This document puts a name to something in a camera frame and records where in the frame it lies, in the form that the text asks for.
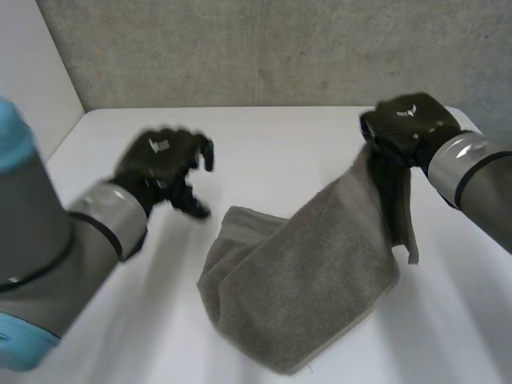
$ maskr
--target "white table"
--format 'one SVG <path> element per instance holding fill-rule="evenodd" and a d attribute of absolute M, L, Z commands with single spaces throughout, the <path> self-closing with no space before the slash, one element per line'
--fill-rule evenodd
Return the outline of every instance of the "white table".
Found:
<path fill-rule="evenodd" d="M 108 175 L 141 128 L 183 124 L 215 141 L 216 171 L 192 177 L 197 195 L 213 207 L 214 216 L 200 224 L 169 205 L 157 208 L 140 255 L 113 272 L 36 371 L 8 380 L 512 382 L 512 257 L 450 209 L 419 170 L 414 170 L 411 198 L 419 265 L 408 266 L 406 252 L 397 248 L 398 285 L 375 312 L 309 366 L 290 377 L 273 374 L 212 328 L 195 284 L 228 207 L 292 215 L 350 165 L 363 143 L 361 110 L 192 108 L 86 115 L 49 163 L 65 204 Z M 462 113 L 454 114 L 462 126 L 472 126 Z"/>

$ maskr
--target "robotic hand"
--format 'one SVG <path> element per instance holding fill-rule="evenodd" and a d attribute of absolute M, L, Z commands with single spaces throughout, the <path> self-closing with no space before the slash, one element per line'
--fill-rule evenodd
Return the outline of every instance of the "robotic hand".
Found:
<path fill-rule="evenodd" d="M 164 200 L 193 218 L 207 218 L 210 210 L 193 195 L 185 182 L 190 169 L 198 168 L 199 155 L 205 169 L 214 168 L 214 144 L 202 134 L 187 130 L 147 131 L 141 134 L 120 161 L 117 184 L 137 198 L 149 217 L 154 204 Z"/>
<path fill-rule="evenodd" d="M 33 369 L 59 343 L 118 262 L 140 250 L 154 205 L 210 215 L 186 184 L 199 155 L 212 171 L 214 145 L 202 134 L 144 132 L 114 176 L 66 212 L 29 127 L 0 100 L 0 369 Z"/>
<path fill-rule="evenodd" d="M 96 225 L 125 261 L 141 249 L 146 220 L 156 204 L 169 201 L 193 218 L 210 216 L 186 184 L 189 171 L 198 168 L 199 155 L 211 172 L 214 144 L 204 135 L 169 128 L 143 132 L 122 156 L 114 177 L 87 191 L 71 206 L 71 215 Z"/>
<path fill-rule="evenodd" d="M 429 182 L 503 248 L 512 252 L 512 145 L 461 130 L 428 94 L 380 102 L 360 116 L 362 135 L 389 160 L 420 166 Z"/>

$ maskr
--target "towel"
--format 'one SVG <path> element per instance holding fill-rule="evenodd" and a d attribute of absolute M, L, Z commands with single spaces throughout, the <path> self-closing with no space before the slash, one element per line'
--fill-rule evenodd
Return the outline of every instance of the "towel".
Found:
<path fill-rule="evenodd" d="M 198 288 L 215 329 L 281 374 L 307 365 L 397 282 L 391 248 L 418 262 L 410 170 L 366 144 L 292 218 L 231 207 Z"/>

